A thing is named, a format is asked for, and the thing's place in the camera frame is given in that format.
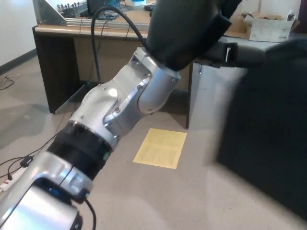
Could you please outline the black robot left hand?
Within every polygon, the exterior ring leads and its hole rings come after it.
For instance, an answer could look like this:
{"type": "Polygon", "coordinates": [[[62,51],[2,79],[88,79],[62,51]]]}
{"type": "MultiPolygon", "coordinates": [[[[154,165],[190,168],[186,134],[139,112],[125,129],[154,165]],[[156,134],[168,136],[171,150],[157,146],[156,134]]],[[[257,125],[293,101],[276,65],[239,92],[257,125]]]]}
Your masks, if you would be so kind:
{"type": "Polygon", "coordinates": [[[159,0],[151,16],[146,49],[165,67],[179,71],[196,62],[251,68],[265,59],[261,49],[221,40],[239,0],[159,0]]]}

